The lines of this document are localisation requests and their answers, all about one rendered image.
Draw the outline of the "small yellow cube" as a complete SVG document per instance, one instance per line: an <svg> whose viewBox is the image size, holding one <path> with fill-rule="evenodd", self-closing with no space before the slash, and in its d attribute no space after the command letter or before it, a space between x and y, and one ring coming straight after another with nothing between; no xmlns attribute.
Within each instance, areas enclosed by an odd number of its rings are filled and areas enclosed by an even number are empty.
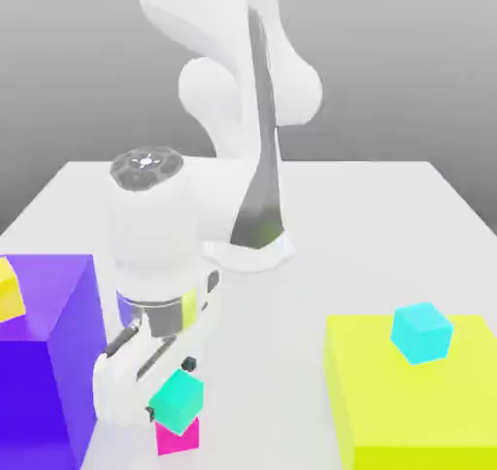
<svg viewBox="0 0 497 470"><path fill-rule="evenodd" d="M0 322L25 315L17 274L7 257L0 257Z"/></svg>

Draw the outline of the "small cyan cube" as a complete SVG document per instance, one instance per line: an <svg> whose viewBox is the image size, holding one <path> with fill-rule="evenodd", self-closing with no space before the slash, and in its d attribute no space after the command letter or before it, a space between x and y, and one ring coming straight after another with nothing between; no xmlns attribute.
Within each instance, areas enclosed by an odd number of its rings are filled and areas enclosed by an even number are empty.
<svg viewBox="0 0 497 470"><path fill-rule="evenodd" d="M447 357L454 325L432 303L399 307L390 340L411 365Z"/></svg>

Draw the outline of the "small magenta cube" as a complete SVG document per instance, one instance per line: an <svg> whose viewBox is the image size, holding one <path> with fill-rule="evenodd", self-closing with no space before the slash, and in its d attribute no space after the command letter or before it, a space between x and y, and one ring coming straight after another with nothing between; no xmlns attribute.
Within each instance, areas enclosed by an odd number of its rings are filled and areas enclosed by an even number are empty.
<svg viewBox="0 0 497 470"><path fill-rule="evenodd" d="M200 422L195 418L182 435L178 435L160 424L154 423L158 455L180 453L198 449L200 446Z"/></svg>

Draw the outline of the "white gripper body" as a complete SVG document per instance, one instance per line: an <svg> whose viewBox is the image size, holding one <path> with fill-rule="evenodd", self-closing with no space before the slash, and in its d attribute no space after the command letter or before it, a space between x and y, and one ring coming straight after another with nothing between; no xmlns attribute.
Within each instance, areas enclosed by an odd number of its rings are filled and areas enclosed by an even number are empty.
<svg viewBox="0 0 497 470"><path fill-rule="evenodd" d="M154 338L148 322L131 322L95 361L92 390L97 418L122 427L149 424L150 399L195 345L194 326L177 336Z"/></svg>

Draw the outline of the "small teal cube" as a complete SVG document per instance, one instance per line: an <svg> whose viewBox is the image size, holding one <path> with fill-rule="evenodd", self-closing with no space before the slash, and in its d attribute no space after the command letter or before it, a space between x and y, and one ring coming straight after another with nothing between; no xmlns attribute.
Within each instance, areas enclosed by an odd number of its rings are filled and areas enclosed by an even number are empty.
<svg viewBox="0 0 497 470"><path fill-rule="evenodd" d="M178 369L150 399L154 419L177 435L193 423L204 405L204 383Z"/></svg>

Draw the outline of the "large yellow-green box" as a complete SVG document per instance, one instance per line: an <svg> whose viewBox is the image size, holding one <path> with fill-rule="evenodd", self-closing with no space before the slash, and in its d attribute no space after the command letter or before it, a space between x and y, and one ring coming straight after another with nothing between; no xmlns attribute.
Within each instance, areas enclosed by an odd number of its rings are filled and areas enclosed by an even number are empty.
<svg viewBox="0 0 497 470"><path fill-rule="evenodd" d="M497 470L497 337L452 315L447 357L411 365L387 315L326 319L323 369L343 470Z"/></svg>

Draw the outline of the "large purple box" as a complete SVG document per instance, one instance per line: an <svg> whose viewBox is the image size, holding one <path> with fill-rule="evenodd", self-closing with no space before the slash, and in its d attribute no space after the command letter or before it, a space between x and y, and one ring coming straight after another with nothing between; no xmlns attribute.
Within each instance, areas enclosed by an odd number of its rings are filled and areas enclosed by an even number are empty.
<svg viewBox="0 0 497 470"><path fill-rule="evenodd" d="M107 345L89 254L11 254L26 314L0 323L0 470L80 470Z"/></svg>

